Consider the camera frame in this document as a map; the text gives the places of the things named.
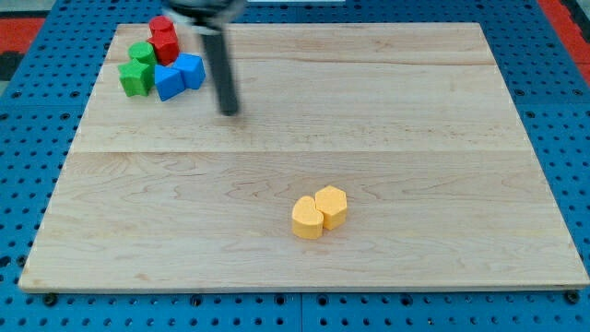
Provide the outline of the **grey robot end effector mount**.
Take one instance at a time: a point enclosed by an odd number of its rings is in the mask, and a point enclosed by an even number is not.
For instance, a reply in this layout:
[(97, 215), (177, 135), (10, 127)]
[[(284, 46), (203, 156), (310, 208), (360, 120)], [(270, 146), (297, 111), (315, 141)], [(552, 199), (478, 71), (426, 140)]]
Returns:
[(238, 18), (246, 0), (162, 0), (162, 14), (200, 34), (218, 34)]

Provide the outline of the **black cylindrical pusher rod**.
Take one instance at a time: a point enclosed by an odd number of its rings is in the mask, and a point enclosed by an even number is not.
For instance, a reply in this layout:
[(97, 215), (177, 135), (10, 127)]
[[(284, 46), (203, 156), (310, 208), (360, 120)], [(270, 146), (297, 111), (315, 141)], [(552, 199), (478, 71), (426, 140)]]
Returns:
[(213, 78), (218, 109), (225, 116), (236, 115), (240, 104), (224, 33), (220, 30), (213, 34), (204, 34), (202, 42)]

